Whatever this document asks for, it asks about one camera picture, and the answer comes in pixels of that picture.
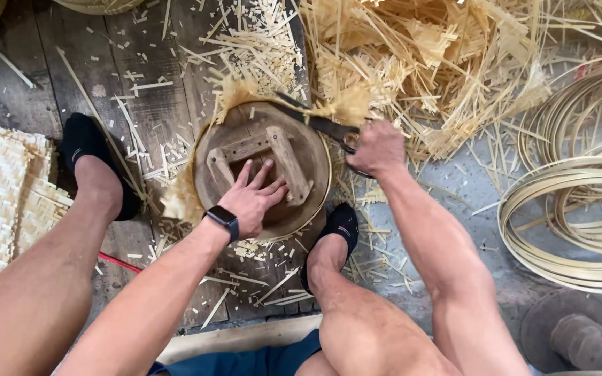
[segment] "wooden floor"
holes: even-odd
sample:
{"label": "wooden floor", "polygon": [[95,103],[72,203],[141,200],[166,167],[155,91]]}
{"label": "wooden floor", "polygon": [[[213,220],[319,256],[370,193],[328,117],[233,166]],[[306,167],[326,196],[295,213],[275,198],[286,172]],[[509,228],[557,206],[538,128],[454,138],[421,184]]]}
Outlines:
{"label": "wooden floor", "polygon": [[[110,98],[114,95],[132,94],[129,88],[133,82],[123,77],[127,71],[144,74],[145,77],[137,81],[139,85],[156,83],[161,76],[173,82],[173,85],[162,88],[140,90],[138,98],[127,100],[129,114],[138,126],[140,138],[148,149],[155,168],[162,167],[160,145],[167,142],[177,144],[177,134],[193,143],[200,125],[212,113],[212,87],[203,79],[207,72],[205,67],[188,64],[181,78],[184,69],[181,63],[184,65],[186,55],[179,46],[198,53],[216,49],[215,46],[204,46],[197,38],[205,36],[212,29],[212,23],[217,18],[211,20],[209,12],[216,11],[217,2],[206,0],[204,11],[199,13],[191,9],[198,7],[198,2],[195,3],[194,0],[172,1],[169,18],[171,25],[163,40],[166,1],[149,8],[146,3],[139,6],[137,18],[141,17],[141,12],[147,11],[147,20],[134,24],[132,12],[102,17],[76,13],[50,0],[9,1],[0,20],[0,51],[37,88],[29,89],[0,59],[0,127],[38,132],[60,141],[62,123],[72,112],[91,115],[85,99],[56,50],[59,47],[65,52],[101,118],[106,124],[114,121],[109,131],[121,152],[126,153],[128,146],[133,150],[134,145],[126,118],[117,102]],[[170,36],[171,31],[177,36]],[[137,167],[131,167],[131,170],[138,174]],[[149,171],[152,169],[144,166],[143,173]],[[146,181],[146,185],[157,201],[163,192],[162,186],[155,180]],[[75,192],[75,182],[71,182],[71,176],[69,179],[60,179],[60,186]],[[113,223],[107,231],[102,251],[139,267],[146,267],[150,263],[146,258],[149,246],[161,241],[161,220],[160,215],[147,210],[135,220]],[[308,231],[300,240],[310,248],[316,235],[315,231]],[[227,295],[226,304],[217,310],[211,322],[259,319],[317,309],[314,299],[286,306],[255,308],[248,304],[250,294],[261,290],[256,296],[262,296],[286,276],[285,268],[294,269],[303,263],[306,253],[299,250],[298,246],[296,248],[298,252],[293,259],[285,257],[282,252],[274,252],[273,259],[267,262],[252,259],[242,262],[223,252],[209,272],[210,276],[228,279],[227,274],[219,274],[218,268],[246,272],[249,278],[261,279],[269,287],[239,281],[241,284],[236,288],[238,295]],[[128,253],[140,253],[144,257],[128,259]],[[285,260],[285,268],[275,267]],[[98,261],[98,266],[104,275],[100,276],[95,272],[92,281],[95,301],[103,306],[135,274],[103,260]],[[180,327],[203,324],[222,295],[224,287],[224,284],[210,281],[199,286]],[[299,280],[294,277],[272,294],[270,299],[293,295],[294,293],[288,293],[288,289],[299,288]]]}

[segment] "person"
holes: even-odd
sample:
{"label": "person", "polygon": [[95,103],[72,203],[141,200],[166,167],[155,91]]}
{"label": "person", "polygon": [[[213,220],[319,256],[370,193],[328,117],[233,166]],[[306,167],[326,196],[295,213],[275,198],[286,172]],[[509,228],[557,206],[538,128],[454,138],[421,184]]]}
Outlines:
{"label": "person", "polygon": [[[78,193],[57,226],[0,273],[0,375],[54,371],[87,320],[90,277],[106,227],[137,209],[91,119],[74,114],[64,132],[62,150]],[[400,132],[376,120],[363,126],[359,142],[347,161],[376,177],[389,200],[431,296],[433,341],[394,304],[340,274],[358,235],[354,210],[341,204],[303,267],[302,282],[324,317],[301,343],[232,357],[202,355],[176,368],[154,363],[230,240],[226,228],[205,217],[105,307],[56,374],[529,376],[498,312],[489,271],[460,223],[409,175]],[[251,166],[245,164],[219,202],[238,218],[242,239],[262,231],[263,214],[288,191],[282,179],[262,188],[271,160],[247,183]]]}

